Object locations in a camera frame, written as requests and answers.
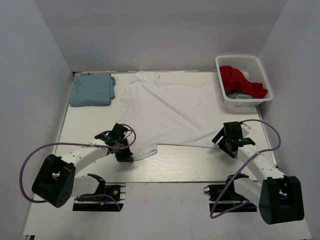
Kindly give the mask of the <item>white t-shirt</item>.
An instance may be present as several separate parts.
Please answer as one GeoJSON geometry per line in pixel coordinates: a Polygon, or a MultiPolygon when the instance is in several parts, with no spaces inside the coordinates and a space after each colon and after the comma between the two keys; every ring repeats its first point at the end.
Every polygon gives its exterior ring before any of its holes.
{"type": "Polygon", "coordinates": [[[160,74],[139,71],[126,86],[119,124],[133,128],[128,137],[135,161],[159,145],[216,148],[213,137],[223,126],[213,82],[162,82],[160,74]]]}

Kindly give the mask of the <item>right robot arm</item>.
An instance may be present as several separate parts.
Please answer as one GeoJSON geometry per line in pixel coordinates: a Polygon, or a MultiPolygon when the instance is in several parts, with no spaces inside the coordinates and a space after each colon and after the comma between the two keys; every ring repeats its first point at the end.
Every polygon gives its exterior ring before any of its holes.
{"type": "Polygon", "coordinates": [[[301,221],[305,217],[302,186],[296,176],[288,176],[271,164],[263,155],[280,148],[282,143],[270,149],[259,150],[247,136],[245,121],[225,122],[212,142],[243,165],[226,180],[224,188],[213,200],[210,218],[216,219],[247,204],[253,204],[268,225],[301,221]],[[244,202],[218,214],[216,207],[225,195],[244,202]]]}

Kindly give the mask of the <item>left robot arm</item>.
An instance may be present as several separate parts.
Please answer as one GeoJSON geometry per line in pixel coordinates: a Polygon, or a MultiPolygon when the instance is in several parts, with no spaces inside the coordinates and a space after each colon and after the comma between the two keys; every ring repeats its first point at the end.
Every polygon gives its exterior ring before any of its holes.
{"type": "Polygon", "coordinates": [[[114,155],[119,163],[132,163],[134,144],[129,137],[136,132],[127,124],[116,123],[112,130],[97,134],[89,143],[75,143],[76,150],[65,155],[48,155],[31,187],[32,192],[56,208],[62,207],[70,198],[115,200],[106,194],[106,181],[93,173],[78,173],[108,155],[114,155]]]}

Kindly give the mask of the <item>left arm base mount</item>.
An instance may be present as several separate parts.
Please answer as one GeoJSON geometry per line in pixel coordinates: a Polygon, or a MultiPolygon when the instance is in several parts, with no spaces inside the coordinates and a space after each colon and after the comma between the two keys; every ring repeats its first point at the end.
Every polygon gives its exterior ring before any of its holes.
{"type": "Polygon", "coordinates": [[[74,212],[120,212],[126,198],[126,183],[106,183],[98,197],[76,196],[74,212]]]}

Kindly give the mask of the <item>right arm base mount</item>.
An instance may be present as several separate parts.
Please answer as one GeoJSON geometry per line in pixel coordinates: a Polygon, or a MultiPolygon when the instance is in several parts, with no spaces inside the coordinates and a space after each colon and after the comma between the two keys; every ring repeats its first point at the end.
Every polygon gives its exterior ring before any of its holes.
{"type": "MultiPolygon", "coordinates": [[[[218,182],[208,184],[203,188],[203,193],[208,195],[210,212],[225,185],[226,182],[218,182]]],[[[222,213],[228,209],[235,208],[236,206],[241,205],[247,201],[248,200],[244,196],[237,194],[234,191],[234,186],[231,185],[218,201],[218,204],[214,209],[214,213],[222,213]]],[[[242,207],[233,209],[231,213],[256,213],[257,211],[257,207],[253,203],[248,203],[242,207]]]]}

